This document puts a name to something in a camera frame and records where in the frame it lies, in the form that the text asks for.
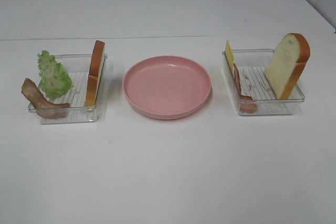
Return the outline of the yellow cheese slice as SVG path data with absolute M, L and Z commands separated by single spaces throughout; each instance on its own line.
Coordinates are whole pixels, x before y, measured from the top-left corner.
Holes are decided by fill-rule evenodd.
M 234 53 L 231 49 L 231 46 L 228 40 L 226 41 L 225 55 L 229 63 L 230 69 L 232 73 L 234 73 Z

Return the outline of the bacon strip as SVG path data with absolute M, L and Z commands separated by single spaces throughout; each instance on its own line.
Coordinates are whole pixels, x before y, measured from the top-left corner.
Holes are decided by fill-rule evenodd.
M 68 116 L 69 103 L 56 104 L 49 102 L 37 88 L 35 83 L 26 78 L 22 85 L 21 93 L 38 110 L 37 114 L 45 119 L 62 119 Z
M 258 106 L 257 104 L 254 104 L 251 102 L 246 103 L 246 101 L 252 101 L 253 98 L 248 95 L 242 95 L 239 71 L 235 63 L 233 64 L 233 70 L 234 70 L 234 79 L 235 79 L 235 83 L 236 83 L 238 94 L 239 94 L 239 99 L 238 99 L 240 101 L 239 111 L 245 112 L 245 113 L 255 113 L 258 110 Z

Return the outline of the bread slice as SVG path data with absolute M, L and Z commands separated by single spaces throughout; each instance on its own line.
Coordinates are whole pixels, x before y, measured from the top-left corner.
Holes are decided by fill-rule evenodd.
M 105 43 L 103 41 L 96 40 L 89 68 L 85 106 L 94 106 L 96 103 L 98 86 L 103 67 L 104 49 Z
M 302 34 L 288 33 L 283 37 L 265 70 L 277 99 L 289 98 L 309 58 L 310 46 Z

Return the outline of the green lettuce leaf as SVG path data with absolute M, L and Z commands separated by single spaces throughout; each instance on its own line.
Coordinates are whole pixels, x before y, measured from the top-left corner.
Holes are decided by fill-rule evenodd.
M 41 88 L 48 98 L 59 98 L 72 88 L 72 79 L 67 70 L 46 50 L 38 54 L 38 69 Z

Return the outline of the pink round plate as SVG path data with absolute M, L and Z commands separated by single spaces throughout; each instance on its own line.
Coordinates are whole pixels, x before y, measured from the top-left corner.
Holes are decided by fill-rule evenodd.
M 160 120 L 195 113 L 205 104 L 211 90 L 208 72 L 199 63 L 178 56 L 142 60 L 123 79 L 123 92 L 130 106 Z

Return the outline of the clear right plastic tray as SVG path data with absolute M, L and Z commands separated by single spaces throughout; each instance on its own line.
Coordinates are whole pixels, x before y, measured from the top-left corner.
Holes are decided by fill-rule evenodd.
M 224 75 L 233 97 L 236 111 L 239 115 L 291 115 L 302 102 L 305 96 L 296 85 L 288 99 L 279 100 L 271 88 L 266 76 L 265 69 L 274 54 L 273 49 L 234 49 L 234 63 L 236 64 L 239 76 L 242 95 L 248 95 L 253 98 L 246 103 L 257 104 L 258 110 L 255 113 L 245 113 L 239 111 L 240 101 L 237 86 L 225 52 L 223 54 Z

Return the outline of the clear plastic tray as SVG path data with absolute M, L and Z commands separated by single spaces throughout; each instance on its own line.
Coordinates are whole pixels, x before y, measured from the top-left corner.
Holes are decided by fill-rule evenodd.
M 28 111 L 35 115 L 40 124 L 64 124 L 94 122 L 102 117 L 107 104 L 107 54 L 103 54 L 103 65 L 94 106 L 85 106 L 88 74 L 91 54 L 55 55 L 56 61 L 62 63 L 72 79 L 72 88 L 63 96 L 50 99 L 52 103 L 69 103 L 69 108 L 35 109 L 30 103 Z
M 255 113 L 245 113 L 239 111 L 240 101 L 237 86 L 225 52 L 223 54 L 224 75 L 233 97 L 236 111 L 239 115 L 291 115 L 302 102 L 305 96 L 296 85 L 288 99 L 279 100 L 271 88 L 266 76 L 265 69 L 274 54 L 273 49 L 234 49 L 234 63 L 236 64 L 239 76 L 242 95 L 248 95 L 253 98 L 246 103 L 257 104 L 258 110 Z

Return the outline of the clear left plastic tray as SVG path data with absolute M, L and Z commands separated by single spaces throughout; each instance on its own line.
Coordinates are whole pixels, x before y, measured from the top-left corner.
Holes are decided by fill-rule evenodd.
M 69 103 L 69 108 L 35 109 L 30 103 L 28 111 L 35 115 L 40 124 L 64 124 L 94 122 L 102 117 L 107 104 L 107 54 L 103 54 L 103 65 L 94 106 L 85 106 L 88 74 L 91 54 L 55 55 L 56 61 L 62 63 L 72 79 L 72 88 L 63 96 L 50 99 L 52 103 Z

